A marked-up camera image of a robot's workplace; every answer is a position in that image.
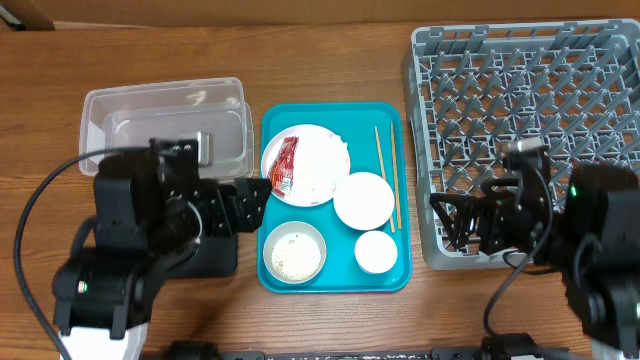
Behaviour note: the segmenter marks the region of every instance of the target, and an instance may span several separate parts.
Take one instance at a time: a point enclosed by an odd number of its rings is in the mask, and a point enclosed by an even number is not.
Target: bowl of rice
[[[327,258],[322,234],[301,221],[290,221],[273,229],[263,251],[267,270],[285,284],[302,284],[313,279]]]

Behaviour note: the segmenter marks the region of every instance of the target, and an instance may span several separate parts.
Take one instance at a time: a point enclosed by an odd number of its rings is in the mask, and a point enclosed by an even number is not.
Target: clear plastic container
[[[236,78],[185,80],[94,90],[87,94],[80,124],[80,153],[145,146],[151,138],[211,135],[211,165],[203,178],[231,179],[253,173],[253,124]],[[103,156],[80,162],[93,176]]]

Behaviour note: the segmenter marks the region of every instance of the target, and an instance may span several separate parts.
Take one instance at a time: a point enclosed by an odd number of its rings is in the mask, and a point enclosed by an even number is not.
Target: white plate
[[[269,177],[269,170],[278,157],[282,142],[290,136],[298,137],[291,193],[284,197],[275,192],[273,195],[289,205],[300,207],[316,206],[333,199],[337,184],[349,175],[351,160],[347,144],[341,148],[337,142],[340,137],[322,126],[296,125],[278,133],[262,154],[261,176]],[[334,151],[327,151],[327,144]]]
[[[372,230],[389,221],[395,200],[391,186],[367,172],[347,176],[336,189],[333,206],[342,222],[356,230]]]

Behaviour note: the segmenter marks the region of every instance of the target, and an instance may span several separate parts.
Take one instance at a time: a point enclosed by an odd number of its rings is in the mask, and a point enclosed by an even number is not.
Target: white bowl
[[[389,234],[368,231],[356,241],[356,261],[369,274],[385,273],[398,261],[398,246]]]
[[[309,265],[309,261],[311,261],[313,257],[318,255],[320,257],[318,266],[315,268],[315,270],[309,276],[306,276],[302,279],[291,279],[283,276],[283,274],[278,272],[275,264],[272,261],[274,249],[276,248],[276,245],[279,242],[290,241],[290,240],[295,241],[296,238],[299,238],[300,239],[299,241],[304,241],[304,243],[302,243],[302,245],[299,244],[295,248],[289,247],[289,249],[287,249],[289,250],[289,254],[286,254],[287,256],[283,257],[283,259],[287,259],[287,260],[290,259],[291,262],[299,261],[297,265],[305,267]],[[319,254],[317,255],[309,254],[308,256],[305,256],[304,253],[300,252],[301,249],[305,249],[305,250],[311,249],[308,246],[308,240],[315,242],[315,244],[317,245]],[[286,245],[281,244],[281,246],[283,247],[281,247],[280,250],[278,251],[281,251],[282,249],[284,249],[284,246]],[[269,273],[274,278],[286,284],[302,284],[304,282],[307,282],[313,279],[316,275],[318,275],[318,273],[324,266],[324,262],[327,258],[327,246],[324,242],[324,238],[322,237],[322,234],[320,234],[320,232],[316,228],[301,221],[290,221],[273,229],[273,231],[269,234],[269,236],[267,236],[267,241],[265,241],[264,243],[262,257],[264,258],[264,264],[267,267],[267,270],[269,270]],[[308,272],[309,269],[306,268],[303,270],[304,270],[303,272]]]
[[[347,176],[338,184],[333,206],[347,226],[367,231],[389,221],[395,200],[391,186],[383,178],[359,172]]]

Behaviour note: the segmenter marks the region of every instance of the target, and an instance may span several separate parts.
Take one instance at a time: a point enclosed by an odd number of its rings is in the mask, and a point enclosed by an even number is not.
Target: wire
[[[511,251],[505,251],[502,253],[502,260],[505,262],[505,264],[509,265],[509,267],[511,267],[512,269],[516,269],[517,266],[513,265],[509,261],[509,256],[517,252],[518,250],[511,250]],[[541,270],[530,270],[530,271],[522,270],[522,273],[527,275],[547,275],[547,274],[553,274],[554,272],[556,272],[556,270],[553,268],[541,269]]]
[[[553,227],[552,226],[553,225],[552,224],[553,223],[553,204],[551,202],[551,195],[549,194],[549,188],[547,186],[547,183],[546,181],[544,181],[544,178],[542,177],[542,174],[540,174],[540,171],[538,171],[538,169],[534,168],[526,161],[524,162],[524,164],[527,164],[530,166],[531,170],[533,170],[533,172],[535,172],[535,174],[538,176],[540,183],[545,189],[545,196],[547,197],[547,205],[549,209],[549,221],[547,222],[547,227],[544,230],[544,233],[542,234],[542,238],[540,239],[540,241],[534,246],[533,250],[531,250],[531,252],[527,254],[524,260],[522,260],[522,262],[518,264],[516,269],[513,270],[513,272],[511,273],[511,275],[509,275],[507,280],[505,280],[502,283],[502,285],[500,285],[498,290],[496,290],[493,296],[491,296],[491,299],[489,299],[489,302],[487,303],[487,307],[484,309],[483,325],[484,325],[484,330],[490,336],[496,336],[496,333],[491,329],[491,326],[489,326],[489,315],[491,315],[491,310],[495,306],[496,302],[498,302],[498,299],[500,298],[500,296],[502,296],[502,294],[504,294],[504,292],[507,290],[509,285],[511,285],[511,283],[518,277],[518,275],[520,275],[520,273],[524,271],[524,268],[527,267],[527,265],[529,265],[529,262],[531,262],[531,259],[533,259],[533,257],[536,256],[536,254],[540,251],[540,249],[542,249],[542,245],[544,245],[547,242],[547,239],[549,238],[549,235],[551,234],[551,229]]]
[[[60,352],[60,356],[62,356],[62,358],[65,360],[71,360],[71,356],[69,356],[69,352],[67,351],[64,344],[62,343],[62,340],[60,340],[55,330],[53,329],[51,324],[49,324],[49,321],[42,313],[42,310],[40,310],[40,306],[38,306],[38,303],[36,303],[36,300],[33,297],[31,290],[29,290],[29,286],[27,285],[27,280],[25,279],[24,272],[22,270],[22,261],[20,259],[20,249],[22,246],[22,235],[24,233],[24,228],[27,224],[27,218],[29,217],[29,213],[31,212],[33,205],[35,205],[36,200],[38,200],[38,197],[40,196],[40,194],[42,194],[42,192],[47,187],[47,185],[49,185],[53,181],[53,179],[56,178],[56,176],[60,175],[60,173],[62,173],[72,165],[95,155],[101,155],[101,154],[113,153],[113,152],[118,152],[118,153],[138,152],[146,149],[148,148],[124,147],[124,148],[102,149],[102,150],[96,150],[96,151],[84,153],[84,154],[78,155],[77,157],[71,160],[68,160],[67,162],[60,165],[57,169],[55,169],[51,174],[49,174],[49,176],[47,176],[46,179],[42,181],[42,183],[40,183],[38,188],[33,192],[31,197],[29,198],[29,201],[27,201],[27,205],[24,207],[24,210],[22,211],[22,215],[20,216],[20,221],[18,221],[18,228],[16,229],[16,237],[13,245],[13,265],[16,272],[16,278],[18,279],[18,285],[20,285],[20,290],[22,290],[22,295],[24,295],[24,298],[29,304],[29,307],[31,307],[31,311],[33,311],[33,314],[38,319],[38,322],[40,322],[40,325],[42,325],[42,328],[49,336],[49,339],[51,339],[53,344],[56,346],[56,349],[58,350],[58,352]]]

